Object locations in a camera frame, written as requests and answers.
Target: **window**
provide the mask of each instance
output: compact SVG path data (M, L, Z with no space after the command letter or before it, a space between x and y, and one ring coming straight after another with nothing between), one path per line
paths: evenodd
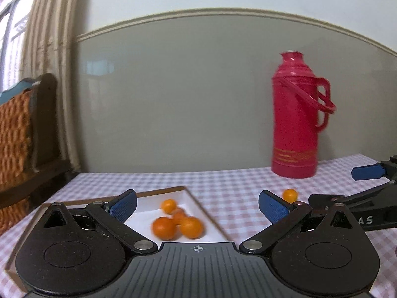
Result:
M0 0L0 92L19 81L19 64L33 0Z

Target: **ribbed gray plate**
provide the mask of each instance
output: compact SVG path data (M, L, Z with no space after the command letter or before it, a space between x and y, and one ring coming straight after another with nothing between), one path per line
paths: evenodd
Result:
M28 294L25 297L41 296ZM281 284L262 258L240 254L232 243L164 243L159 252L134 258L126 271L112 284L82 297L303 298L307 296ZM357 296L357 298L366 297L370 296L368 294Z

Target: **tangerine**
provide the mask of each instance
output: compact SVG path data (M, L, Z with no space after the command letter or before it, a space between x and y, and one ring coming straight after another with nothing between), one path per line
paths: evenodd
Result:
M298 200L298 192L295 189L286 189L283 192L283 199L292 204Z
M176 224L169 217L156 218L152 223L152 232L160 240L169 241L176 235Z
M172 214L172 219L177 225L181 225L182 220L187 216L185 210L180 207L174 209L171 214Z
M179 230L188 239L197 239L204 233L204 225L197 217L187 216L182 219Z
M161 209L164 213L171 214L171 212L176 209L176 201L173 199L166 199L164 202L161 203Z

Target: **table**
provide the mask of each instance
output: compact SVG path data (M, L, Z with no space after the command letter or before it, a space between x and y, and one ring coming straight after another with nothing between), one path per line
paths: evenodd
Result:
M136 192L185 185L237 244L270 225L258 208L259 193L268 189L281 196L294 188L300 201L312 193L351 195L380 185L386 178L354 181L350 171L355 166L376 163L360 154L320 162L314 177L294 180L275 175L269 167L240 170L183 172L163 174L82 173L52 196L48 202L74 201L116 196L134 189ZM24 293L4 271L11 251L36 211L0 237L0 295L21 298ZM376 248L381 267L371 293L379 298L397 298L397 228L367 232Z

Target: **wicker chair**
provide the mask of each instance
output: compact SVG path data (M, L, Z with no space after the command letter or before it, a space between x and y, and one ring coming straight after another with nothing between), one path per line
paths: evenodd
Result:
M29 213L35 190L70 170L60 159L56 86L47 73L0 95L0 236Z

